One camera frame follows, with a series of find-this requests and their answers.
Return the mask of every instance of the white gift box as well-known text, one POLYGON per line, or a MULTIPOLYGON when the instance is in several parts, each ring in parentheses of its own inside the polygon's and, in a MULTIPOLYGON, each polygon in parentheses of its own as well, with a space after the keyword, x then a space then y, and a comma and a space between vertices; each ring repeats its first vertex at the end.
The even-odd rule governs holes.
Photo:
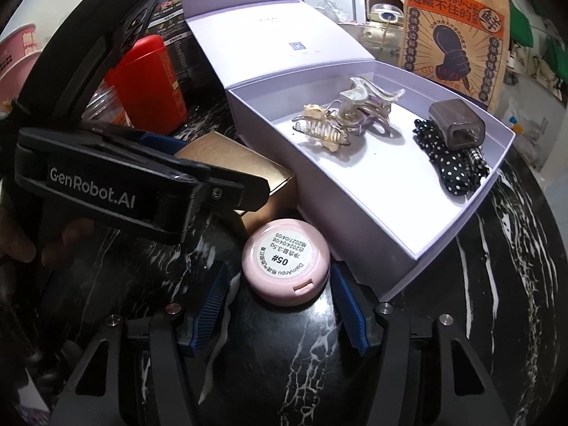
POLYGON ((347 32, 302 0, 182 0, 184 16, 226 94, 237 133, 291 169, 299 210, 361 283, 389 299, 459 232, 497 178, 514 133, 476 105, 489 177, 468 197, 448 194, 413 139, 433 102, 460 98, 413 73, 374 61, 347 32), (370 129, 331 153, 292 128, 305 104, 329 104, 350 77, 406 93, 391 136, 370 129))

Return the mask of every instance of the gold cardboard box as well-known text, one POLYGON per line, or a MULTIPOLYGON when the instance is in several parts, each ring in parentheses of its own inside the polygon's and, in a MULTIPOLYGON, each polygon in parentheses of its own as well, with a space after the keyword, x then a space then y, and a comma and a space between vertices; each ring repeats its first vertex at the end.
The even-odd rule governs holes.
POLYGON ((217 132, 196 139, 175 156, 254 174, 268 181, 271 195, 260 210, 221 213, 224 221, 239 236, 248 238, 259 227, 276 219, 283 210, 296 208, 296 178, 291 171, 217 132))

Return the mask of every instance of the pink cup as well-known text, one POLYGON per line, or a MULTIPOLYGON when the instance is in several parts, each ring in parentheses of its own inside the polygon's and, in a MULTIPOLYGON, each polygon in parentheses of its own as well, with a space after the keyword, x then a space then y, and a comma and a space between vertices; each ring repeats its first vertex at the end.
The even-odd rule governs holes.
POLYGON ((28 54, 4 72, 0 77, 0 102, 11 101, 18 97, 40 54, 40 51, 28 54))
POLYGON ((13 31, 0 43, 0 78, 12 65, 37 50, 34 24, 13 31))

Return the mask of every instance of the finger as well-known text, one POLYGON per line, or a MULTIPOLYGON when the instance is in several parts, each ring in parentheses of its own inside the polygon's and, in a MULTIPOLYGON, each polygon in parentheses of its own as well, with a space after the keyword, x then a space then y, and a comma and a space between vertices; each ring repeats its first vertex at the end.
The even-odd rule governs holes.
POLYGON ((32 262, 36 247, 5 207, 0 207, 0 252, 21 262, 32 262))
POLYGON ((76 245, 83 237, 93 233, 94 222, 91 219, 80 218, 71 221, 61 232, 65 246, 76 245))
POLYGON ((49 269, 58 269, 68 258, 71 247, 63 244, 63 240, 55 240, 42 250, 42 264, 49 269))

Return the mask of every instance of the polka dot scrunchie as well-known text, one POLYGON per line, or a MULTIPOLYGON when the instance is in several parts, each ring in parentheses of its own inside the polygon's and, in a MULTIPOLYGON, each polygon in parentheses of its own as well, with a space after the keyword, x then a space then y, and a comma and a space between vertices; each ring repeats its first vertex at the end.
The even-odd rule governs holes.
POLYGON ((482 178, 489 175, 481 149, 450 151, 436 124, 429 120, 415 120, 416 142, 425 151, 438 170, 445 189, 453 195, 476 191, 482 178))

